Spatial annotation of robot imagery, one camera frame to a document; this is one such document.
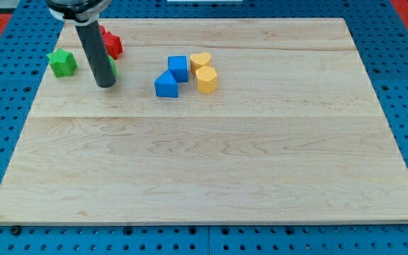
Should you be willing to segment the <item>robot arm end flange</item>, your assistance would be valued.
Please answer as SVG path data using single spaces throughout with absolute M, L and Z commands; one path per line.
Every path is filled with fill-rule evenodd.
M 57 20 L 87 26 L 98 20 L 112 0 L 46 0 L 45 3 Z

